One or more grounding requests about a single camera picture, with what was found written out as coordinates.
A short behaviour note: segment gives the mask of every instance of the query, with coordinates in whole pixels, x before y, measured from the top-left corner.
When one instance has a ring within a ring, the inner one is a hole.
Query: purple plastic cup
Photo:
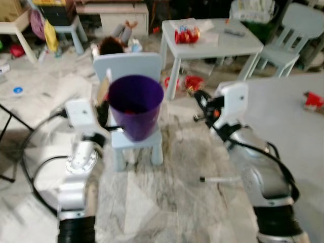
[[[142,75],[121,77],[110,85],[108,92],[112,115],[132,141],[144,140],[152,134],[163,96],[160,84]]]

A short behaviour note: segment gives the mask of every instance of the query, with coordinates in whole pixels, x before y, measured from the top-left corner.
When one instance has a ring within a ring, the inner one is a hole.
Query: black cable
[[[217,129],[213,124],[212,124],[211,127],[213,127],[213,129],[214,129],[217,133],[221,133],[220,130]],[[279,167],[280,167],[280,169],[281,169],[281,171],[282,171],[284,177],[286,178],[286,180],[288,180],[288,182],[290,183],[290,185],[291,185],[291,187],[292,187],[292,198],[293,198],[293,200],[296,201],[296,200],[299,198],[300,193],[299,193],[299,190],[298,190],[298,188],[297,188],[297,186],[296,186],[296,184],[295,184],[295,179],[294,179],[293,175],[291,174],[291,172],[289,171],[289,169],[288,169],[288,168],[287,168],[287,167],[286,167],[286,166],[285,166],[285,165],[280,161],[279,158],[276,158],[276,157],[273,156],[272,154],[267,153],[267,152],[263,151],[262,149],[256,148],[256,147],[251,146],[251,145],[249,145],[249,144],[240,143],[240,142],[238,142],[238,141],[236,141],[236,140],[234,140],[234,139],[231,139],[231,138],[228,137],[228,136],[225,136],[224,134],[222,134],[222,136],[223,136],[223,137],[226,137],[226,139],[227,139],[229,142],[231,142],[232,144],[239,145],[239,146],[241,146],[241,147],[249,148],[249,149],[251,149],[251,150],[254,150],[254,151],[256,151],[256,152],[259,152],[259,153],[261,153],[261,154],[267,156],[268,158],[272,159],[274,162],[276,162],[276,163],[279,165]]]
[[[267,144],[273,149],[275,156],[278,159],[280,159],[280,155],[279,155],[279,151],[278,151],[277,147],[273,143],[270,143],[270,142],[267,142]]]
[[[66,111],[62,110],[59,111],[57,113],[52,114],[50,117],[48,117],[46,120],[42,121],[40,124],[37,125],[37,127],[34,129],[34,131],[32,133],[30,133],[28,135],[28,137],[25,139],[25,141],[23,142],[22,146],[21,146],[21,167],[22,167],[22,171],[27,179],[28,184],[30,185],[31,189],[32,189],[32,193],[35,196],[35,198],[41,203],[43,204],[47,209],[49,209],[51,211],[51,213],[53,213],[55,216],[57,216],[57,210],[54,209],[52,206],[50,206],[40,195],[40,193],[37,191],[37,189],[34,186],[34,179],[30,176],[30,173],[28,171],[27,165],[26,165],[26,160],[25,160],[25,149],[30,141],[30,139],[32,138],[32,136],[47,122],[51,121],[52,119],[54,119],[57,116],[62,116],[62,117],[67,117]]]

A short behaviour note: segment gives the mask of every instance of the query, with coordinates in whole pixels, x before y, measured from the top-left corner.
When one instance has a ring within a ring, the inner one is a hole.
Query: floor
[[[142,39],[144,51],[157,52],[159,40],[159,35]],[[162,80],[170,75],[172,58],[168,55]],[[216,67],[209,77],[204,76],[206,90],[212,92],[218,83],[235,80],[244,60]],[[0,102],[32,127],[66,100],[96,95],[99,82],[89,49],[78,56],[71,47],[62,57],[47,55],[37,65],[24,57],[9,63],[11,70],[0,76]],[[267,67],[256,75],[272,73],[274,69]],[[22,87],[23,93],[14,94],[14,87]],[[96,224],[98,243],[256,242],[255,217],[241,183],[199,182],[200,176],[227,177],[236,172],[222,142],[210,136],[204,123],[193,122],[197,112],[195,101],[185,92],[178,92],[172,102],[163,102],[159,116],[165,157],[162,166],[152,166],[151,151],[141,149],[130,154],[125,172],[115,173],[112,149],[109,144],[105,146]],[[6,118],[1,111],[1,128]],[[57,219],[34,199],[17,165],[19,146],[27,134],[23,126],[12,121],[0,144],[0,173],[16,178],[14,184],[0,180],[0,242],[56,242]],[[75,140],[76,135],[62,119],[42,128],[26,150],[30,172],[52,155],[70,154]],[[36,186],[47,196],[55,196],[63,175],[64,160],[57,160],[44,168]]]

